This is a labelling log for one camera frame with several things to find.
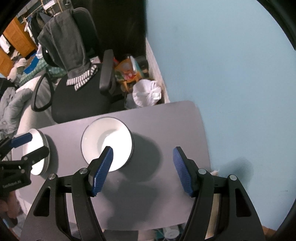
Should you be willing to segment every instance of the wall baseboard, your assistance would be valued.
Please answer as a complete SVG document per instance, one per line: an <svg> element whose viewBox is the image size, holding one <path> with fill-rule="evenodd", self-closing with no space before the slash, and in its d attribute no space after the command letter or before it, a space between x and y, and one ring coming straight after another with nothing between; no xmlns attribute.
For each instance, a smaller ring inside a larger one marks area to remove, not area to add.
<svg viewBox="0 0 296 241"><path fill-rule="evenodd" d="M150 46L147 38L146 38L146 58L147 58L147 61L149 64L149 76L151 76L153 79L155 79L155 81L161 86L162 98L164 100L164 103L170 103L170 100L168 98L168 93L166 90L166 86L165 86L165 82L163 80L160 69L158 67L158 64L156 62L156 59L154 57L153 51L151 49L151 46Z"/></svg>

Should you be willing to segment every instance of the chair backrest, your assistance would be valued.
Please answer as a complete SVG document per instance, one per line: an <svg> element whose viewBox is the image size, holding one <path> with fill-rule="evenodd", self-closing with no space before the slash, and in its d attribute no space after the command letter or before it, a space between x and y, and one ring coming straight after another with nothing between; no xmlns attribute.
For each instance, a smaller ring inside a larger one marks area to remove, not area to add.
<svg viewBox="0 0 296 241"><path fill-rule="evenodd" d="M96 26L89 11L83 7L76 8L73 10L72 17L80 31L87 56L89 58L99 56L102 60L104 51L101 48ZM58 67L44 47L42 47L42 55L47 64Z"/></svg>

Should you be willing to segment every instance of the black chair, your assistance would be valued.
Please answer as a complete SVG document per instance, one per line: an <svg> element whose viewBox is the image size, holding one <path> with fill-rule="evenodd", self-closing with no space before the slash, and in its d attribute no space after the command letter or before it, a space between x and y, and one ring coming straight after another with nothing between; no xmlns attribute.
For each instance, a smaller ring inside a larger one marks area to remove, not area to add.
<svg viewBox="0 0 296 241"><path fill-rule="evenodd" d="M75 9L73 19L81 33L87 56L89 58L99 56L103 59L103 63L97 64L97 73L78 91L75 91L74 86L66 85L67 75L60 80L55 91L47 74L40 78L33 92L31 108L40 112L51 106L52 118L57 123L124 110L123 95L112 96L117 85L113 68L113 51L106 50L103 56L94 22L86 9ZM42 54L50 66L57 67L44 47ZM51 86L51 100L47 105L38 107L36 106L38 88L45 80Z"/></svg>

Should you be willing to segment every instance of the striped fabric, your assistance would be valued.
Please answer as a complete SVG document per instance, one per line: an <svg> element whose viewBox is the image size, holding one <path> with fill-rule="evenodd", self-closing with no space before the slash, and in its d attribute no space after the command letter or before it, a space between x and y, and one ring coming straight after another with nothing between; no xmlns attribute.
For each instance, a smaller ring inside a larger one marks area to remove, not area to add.
<svg viewBox="0 0 296 241"><path fill-rule="evenodd" d="M82 75L67 80L67 85L74 85L75 90L79 90L85 85L93 75L98 71L97 65L93 64L92 67L85 71Z"/></svg>

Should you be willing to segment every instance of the blue object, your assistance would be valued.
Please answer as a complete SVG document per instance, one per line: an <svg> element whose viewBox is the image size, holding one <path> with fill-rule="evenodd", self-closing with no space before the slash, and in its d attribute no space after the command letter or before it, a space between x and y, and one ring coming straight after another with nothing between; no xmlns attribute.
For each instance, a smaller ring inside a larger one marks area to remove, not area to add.
<svg viewBox="0 0 296 241"><path fill-rule="evenodd" d="M35 56L32 62L30 63L30 65L24 69L24 73L25 74L31 73L37 66L38 62L39 62L39 59Z"/></svg>
<svg viewBox="0 0 296 241"><path fill-rule="evenodd" d="M31 133L26 133L26 134L23 134L19 137L13 138L11 140L10 147L17 148L19 146L22 146L22 145L30 142L32 140L32 138L33 138L33 136Z"/></svg>
<svg viewBox="0 0 296 241"><path fill-rule="evenodd" d="M98 169L98 171L96 172L96 175L94 176L93 188L91 190L91 193L94 196L96 196L97 193L99 193L102 190L102 187L106 180L112 161L113 161L113 149L110 147L110 149L108 150L107 154L104 157L104 160L102 161L100 168Z"/></svg>
<svg viewBox="0 0 296 241"><path fill-rule="evenodd" d="M175 164L175 168L178 172L184 191L189 196L192 196L192 179L177 148L174 148L173 150L173 162Z"/></svg>

